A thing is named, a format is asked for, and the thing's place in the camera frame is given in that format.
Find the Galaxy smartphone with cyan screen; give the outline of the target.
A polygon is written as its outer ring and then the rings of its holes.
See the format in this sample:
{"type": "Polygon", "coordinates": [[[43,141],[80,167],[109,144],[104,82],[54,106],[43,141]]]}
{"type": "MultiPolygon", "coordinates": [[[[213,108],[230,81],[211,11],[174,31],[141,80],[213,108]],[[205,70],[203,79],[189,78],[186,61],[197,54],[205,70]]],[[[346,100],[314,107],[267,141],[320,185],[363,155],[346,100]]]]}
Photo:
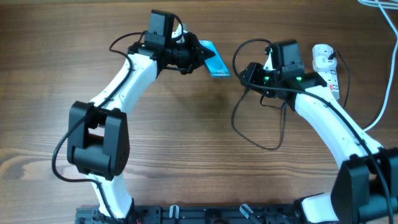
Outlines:
{"type": "Polygon", "coordinates": [[[231,74],[212,41],[200,40],[200,43],[215,53],[215,56],[205,60],[205,67],[210,76],[212,78],[230,78],[231,74]]]}

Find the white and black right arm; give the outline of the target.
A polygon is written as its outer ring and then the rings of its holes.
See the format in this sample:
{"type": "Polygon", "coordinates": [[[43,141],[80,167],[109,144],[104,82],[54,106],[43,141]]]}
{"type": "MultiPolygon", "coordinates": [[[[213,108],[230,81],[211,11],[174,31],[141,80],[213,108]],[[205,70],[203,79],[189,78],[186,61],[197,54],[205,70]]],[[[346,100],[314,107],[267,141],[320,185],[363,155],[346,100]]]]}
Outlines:
{"type": "Polygon", "coordinates": [[[361,129],[338,99],[341,55],[325,44],[313,47],[307,73],[298,42],[268,42],[265,64],[237,72],[246,91],[283,101],[317,132],[339,168],[331,192],[266,207],[264,223],[367,223],[397,213],[397,149],[386,149],[361,129]]]}

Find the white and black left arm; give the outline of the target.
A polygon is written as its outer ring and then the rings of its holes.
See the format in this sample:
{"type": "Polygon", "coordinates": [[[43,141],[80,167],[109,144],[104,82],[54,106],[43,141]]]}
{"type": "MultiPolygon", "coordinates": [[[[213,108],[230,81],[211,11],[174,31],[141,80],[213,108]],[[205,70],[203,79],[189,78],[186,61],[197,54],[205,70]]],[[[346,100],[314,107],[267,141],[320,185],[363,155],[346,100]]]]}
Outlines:
{"type": "Polygon", "coordinates": [[[64,182],[89,182],[99,200],[103,223],[139,223],[123,170],[130,153],[127,117],[145,89],[163,70],[192,73],[215,56],[178,15],[153,9],[149,28],[125,52],[125,61],[108,86],[89,102],[76,101],[68,130],[55,147],[52,172],[64,182]]]}

